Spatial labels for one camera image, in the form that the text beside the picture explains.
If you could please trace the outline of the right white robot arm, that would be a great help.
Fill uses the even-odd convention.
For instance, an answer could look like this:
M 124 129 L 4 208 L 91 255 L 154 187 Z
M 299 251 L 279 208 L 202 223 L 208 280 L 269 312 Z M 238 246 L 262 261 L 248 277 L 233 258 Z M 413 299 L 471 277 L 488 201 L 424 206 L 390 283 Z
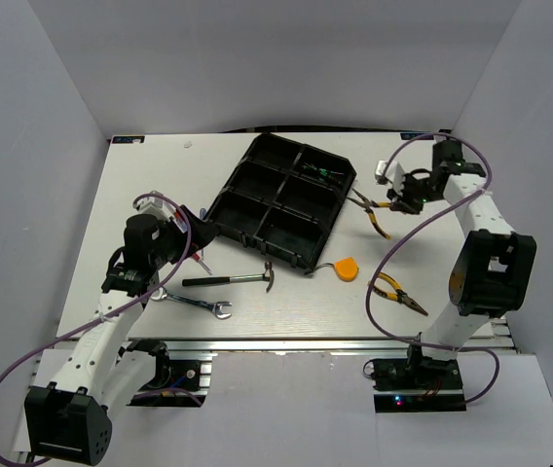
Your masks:
M 488 168 L 483 162 L 466 161 L 459 141 L 436 142 L 429 169 L 406 171 L 389 159 L 378 163 L 375 176 L 378 183 L 390 184 L 391 210 L 417 215 L 426 204 L 445 200 L 453 206 L 464 234 L 449 278 L 449 302 L 410 346 L 410 359 L 404 364 L 406 379 L 425 388 L 476 331 L 522 306 L 536 243 L 507 223 L 488 192 Z

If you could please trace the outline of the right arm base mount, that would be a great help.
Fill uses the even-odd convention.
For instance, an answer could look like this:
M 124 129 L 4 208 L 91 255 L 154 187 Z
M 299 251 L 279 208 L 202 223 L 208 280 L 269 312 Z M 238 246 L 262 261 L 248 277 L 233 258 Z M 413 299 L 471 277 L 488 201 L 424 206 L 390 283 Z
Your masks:
M 362 373 L 373 382 L 375 413 L 465 412 L 458 362 L 448 364 L 446 369 L 416 369 L 406 358 L 368 360 Z

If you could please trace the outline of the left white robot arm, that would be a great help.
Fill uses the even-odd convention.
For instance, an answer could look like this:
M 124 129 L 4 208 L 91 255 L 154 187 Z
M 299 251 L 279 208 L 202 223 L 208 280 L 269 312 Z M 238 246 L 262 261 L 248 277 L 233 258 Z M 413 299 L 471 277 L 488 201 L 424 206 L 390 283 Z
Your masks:
M 214 226 L 186 206 L 166 214 L 142 208 L 126 221 L 124 243 L 110 257 L 93 326 L 83 332 L 60 370 L 24 400 L 31 452 L 40 457 L 97 465 L 112 437 L 112 420 L 141 389 L 169 386 L 172 369 L 161 341 L 125 345 L 143 313 L 159 271 L 206 247 Z

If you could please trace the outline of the black green precision screwdriver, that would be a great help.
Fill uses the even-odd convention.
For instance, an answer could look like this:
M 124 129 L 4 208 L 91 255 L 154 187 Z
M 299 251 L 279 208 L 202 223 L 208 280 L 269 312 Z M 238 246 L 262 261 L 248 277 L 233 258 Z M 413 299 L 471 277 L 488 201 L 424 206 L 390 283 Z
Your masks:
M 310 164 L 306 162 L 302 165 L 302 168 L 308 171 L 319 173 L 321 176 L 328 176 L 332 173 L 330 170 L 327 170 L 322 167 L 317 167 L 314 164 Z

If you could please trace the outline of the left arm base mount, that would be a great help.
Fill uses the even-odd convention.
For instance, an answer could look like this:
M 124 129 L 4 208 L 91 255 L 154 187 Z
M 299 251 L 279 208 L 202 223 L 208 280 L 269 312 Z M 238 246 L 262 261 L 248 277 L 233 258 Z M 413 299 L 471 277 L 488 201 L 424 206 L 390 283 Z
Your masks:
M 137 340 L 127 346 L 121 346 L 116 363 L 120 363 L 126 354 L 141 351 L 156 358 L 154 377 L 143 384 L 129 403 L 131 407 L 196 407 L 197 404 L 183 391 L 170 391 L 178 388 L 192 393 L 201 403 L 205 396 L 199 392 L 203 389 L 203 361 L 190 357 L 171 356 L 164 341 Z

